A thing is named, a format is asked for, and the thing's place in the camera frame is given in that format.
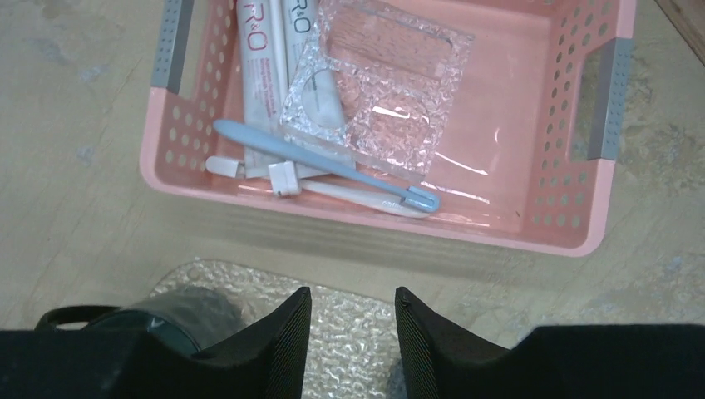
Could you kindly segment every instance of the blue toothbrush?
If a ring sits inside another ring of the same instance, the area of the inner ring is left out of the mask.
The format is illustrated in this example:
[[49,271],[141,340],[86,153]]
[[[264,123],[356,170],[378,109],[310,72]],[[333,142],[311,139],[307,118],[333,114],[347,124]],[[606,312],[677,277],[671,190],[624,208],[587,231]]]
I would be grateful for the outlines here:
[[310,166],[324,172],[342,176],[346,179],[356,180],[366,185],[384,190],[390,194],[401,197],[402,204],[422,212],[436,212],[441,205],[438,196],[417,187],[409,187],[404,190],[402,187],[390,185],[386,181],[376,179],[370,175],[358,172],[354,168],[340,164],[334,160],[305,150],[297,145],[288,143],[286,140],[275,137],[264,131],[243,125],[235,121],[219,120],[213,127],[223,137],[236,141],[246,147],[267,154],[276,155],[286,160],[292,160],[299,164]]

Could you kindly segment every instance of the pink plastic basket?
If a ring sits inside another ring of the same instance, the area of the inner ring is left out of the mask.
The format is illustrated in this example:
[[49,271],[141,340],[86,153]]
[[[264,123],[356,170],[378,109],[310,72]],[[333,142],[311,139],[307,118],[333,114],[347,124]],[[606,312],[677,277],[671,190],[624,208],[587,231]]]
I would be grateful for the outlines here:
[[[242,116],[233,0],[210,0],[194,95],[178,95],[194,0],[165,0],[141,171],[176,195],[450,239],[582,256],[604,237],[619,152],[636,0],[394,0],[476,41],[423,185],[441,209],[411,220],[312,193],[277,199],[263,180],[205,171],[243,157],[213,132]],[[587,160],[571,160],[585,60],[599,54]],[[339,184],[347,182],[324,178]]]

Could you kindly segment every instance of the gray basket handle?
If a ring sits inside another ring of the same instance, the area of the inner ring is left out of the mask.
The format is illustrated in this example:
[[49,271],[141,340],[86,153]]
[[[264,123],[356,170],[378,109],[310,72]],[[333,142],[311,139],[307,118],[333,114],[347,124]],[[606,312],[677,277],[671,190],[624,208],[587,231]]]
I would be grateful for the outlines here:
[[152,87],[179,94],[194,0],[165,0],[156,48]]
[[617,37],[602,47],[588,160],[617,160],[633,46]]

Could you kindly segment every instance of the plastic wrapper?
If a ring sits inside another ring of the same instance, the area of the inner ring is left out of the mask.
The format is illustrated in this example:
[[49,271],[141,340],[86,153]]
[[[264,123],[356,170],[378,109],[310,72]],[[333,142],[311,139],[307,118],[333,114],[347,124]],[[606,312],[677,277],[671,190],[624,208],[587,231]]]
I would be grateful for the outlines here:
[[[473,36],[373,0],[322,0],[283,105],[284,131],[411,181],[431,167]],[[325,119],[334,75],[345,126]]]

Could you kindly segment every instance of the floor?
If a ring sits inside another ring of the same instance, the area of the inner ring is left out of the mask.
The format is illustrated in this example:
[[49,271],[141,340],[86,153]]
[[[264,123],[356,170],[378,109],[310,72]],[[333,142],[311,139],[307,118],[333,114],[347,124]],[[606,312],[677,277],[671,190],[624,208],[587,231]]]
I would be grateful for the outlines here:
[[385,301],[405,285],[503,345],[520,325],[705,323],[705,67],[651,0],[639,2],[608,233],[582,259],[147,188],[137,159],[161,7],[0,0],[0,327],[135,302],[197,258]]

